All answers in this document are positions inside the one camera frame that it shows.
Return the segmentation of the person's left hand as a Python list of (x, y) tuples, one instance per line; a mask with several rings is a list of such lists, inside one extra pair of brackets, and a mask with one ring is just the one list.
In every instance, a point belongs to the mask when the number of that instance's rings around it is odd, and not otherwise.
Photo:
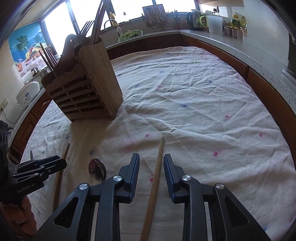
[(37, 223), (31, 207), (27, 196), (23, 197), (20, 205), (3, 204), (1, 202), (1, 211), (4, 217), (20, 238), (29, 237), (37, 232)]

